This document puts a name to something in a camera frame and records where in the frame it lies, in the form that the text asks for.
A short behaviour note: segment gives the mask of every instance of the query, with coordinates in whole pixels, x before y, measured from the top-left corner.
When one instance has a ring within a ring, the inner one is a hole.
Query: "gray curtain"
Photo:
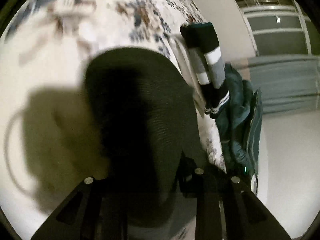
[[[251,80],[254,91],[261,89],[264,114],[319,108],[319,57],[262,56],[231,64]]]

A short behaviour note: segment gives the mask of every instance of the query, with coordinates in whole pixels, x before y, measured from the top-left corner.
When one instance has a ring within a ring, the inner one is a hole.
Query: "silver screw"
[[[238,183],[240,183],[241,179],[238,178],[238,177],[232,177],[232,178],[231,178],[231,181],[232,181],[233,183],[238,184]]]
[[[202,175],[202,174],[204,174],[204,170],[201,169],[201,168],[196,168],[196,169],[195,169],[195,174],[197,174],[197,175]]]
[[[84,183],[85,184],[91,184],[92,182],[93,182],[93,178],[91,178],[91,177],[88,177],[88,178],[84,179]]]

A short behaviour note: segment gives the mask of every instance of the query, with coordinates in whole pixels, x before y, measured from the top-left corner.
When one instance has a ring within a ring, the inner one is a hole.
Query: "white wall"
[[[235,0],[193,0],[212,22],[226,61],[254,57],[252,41]]]
[[[320,111],[264,117],[268,149],[266,207],[291,238],[320,210]]]

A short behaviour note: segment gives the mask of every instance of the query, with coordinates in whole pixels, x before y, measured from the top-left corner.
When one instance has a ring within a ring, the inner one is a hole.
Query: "dark green garment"
[[[229,104],[216,119],[228,173],[247,173],[247,182],[258,172],[259,139],[262,121],[261,92],[226,64]]]

